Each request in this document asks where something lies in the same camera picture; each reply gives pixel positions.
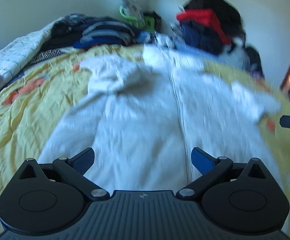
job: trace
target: green basket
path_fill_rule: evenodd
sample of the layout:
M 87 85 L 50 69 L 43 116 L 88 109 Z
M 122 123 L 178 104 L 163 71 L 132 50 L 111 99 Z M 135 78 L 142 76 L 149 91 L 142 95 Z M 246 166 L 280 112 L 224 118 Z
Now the green basket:
M 130 24 L 133 25 L 141 30 L 147 31 L 147 32 L 154 32 L 155 31 L 155 19 L 151 16 L 144 16 L 145 19 L 145 25 L 142 25 L 136 17 L 128 16 L 124 14 L 124 8 L 121 6 L 119 8 L 120 14 L 123 16 L 123 18 Z

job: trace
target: backpack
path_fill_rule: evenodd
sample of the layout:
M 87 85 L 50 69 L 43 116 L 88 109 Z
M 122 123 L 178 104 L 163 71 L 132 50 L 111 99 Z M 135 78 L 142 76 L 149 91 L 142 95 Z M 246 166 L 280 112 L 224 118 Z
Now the backpack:
M 191 0 L 184 6 L 188 9 L 211 9 L 221 22 L 221 29 L 230 37 L 239 37 L 245 44 L 246 34 L 242 28 L 242 20 L 239 12 L 224 0 Z
M 253 47 L 246 47 L 245 51 L 250 57 L 251 74 L 253 76 L 264 78 L 262 64 L 261 64 L 261 57 L 258 51 Z

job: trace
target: zebra print fabric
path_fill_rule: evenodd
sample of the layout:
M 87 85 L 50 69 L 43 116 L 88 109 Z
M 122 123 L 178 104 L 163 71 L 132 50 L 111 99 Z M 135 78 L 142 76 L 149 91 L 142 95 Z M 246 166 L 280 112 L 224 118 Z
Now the zebra print fabric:
M 65 54 L 65 52 L 62 52 L 61 50 L 58 49 L 50 49 L 47 51 L 40 51 L 36 56 L 34 56 L 25 67 L 29 67 L 31 65 L 37 64 L 39 62 L 42 62 L 44 60 L 53 58 L 53 57 L 58 57 L 62 54 Z

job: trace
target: metal screw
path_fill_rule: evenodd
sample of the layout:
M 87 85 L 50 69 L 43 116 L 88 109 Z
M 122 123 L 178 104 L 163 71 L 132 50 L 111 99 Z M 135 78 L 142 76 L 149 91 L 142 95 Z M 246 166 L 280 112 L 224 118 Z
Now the metal screw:
M 195 191 L 191 188 L 183 188 L 178 192 L 182 197 L 191 197 L 195 194 Z
M 102 188 L 98 188 L 98 189 L 94 189 L 92 192 L 91 192 L 91 195 L 93 197 L 105 197 L 107 194 L 107 191 L 102 189 Z

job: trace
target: red clothing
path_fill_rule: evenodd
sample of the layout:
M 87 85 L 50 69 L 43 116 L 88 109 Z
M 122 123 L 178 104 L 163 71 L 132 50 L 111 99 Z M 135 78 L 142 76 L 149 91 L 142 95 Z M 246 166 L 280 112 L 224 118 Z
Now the red clothing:
M 185 12 L 177 14 L 176 19 L 180 22 L 195 21 L 212 28 L 217 32 L 223 44 L 231 44 L 230 37 L 223 32 L 219 19 L 211 9 L 186 10 Z

